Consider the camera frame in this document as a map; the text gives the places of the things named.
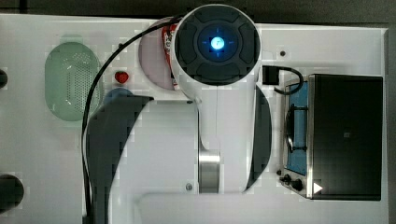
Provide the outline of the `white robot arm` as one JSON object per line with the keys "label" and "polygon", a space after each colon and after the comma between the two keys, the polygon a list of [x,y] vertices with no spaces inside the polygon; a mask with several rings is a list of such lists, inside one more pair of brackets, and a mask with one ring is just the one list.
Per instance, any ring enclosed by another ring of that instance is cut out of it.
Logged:
{"label": "white robot arm", "polygon": [[181,92],[197,106],[197,148],[128,148],[127,140],[150,97],[119,97],[90,120],[86,135],[94,177],[92,224],[139,224],[138,201],[149,193],[242,193],[269,160],[271,117],[257,86],[261,38],[245,13],[205,5],[178,23],[171,69]]}

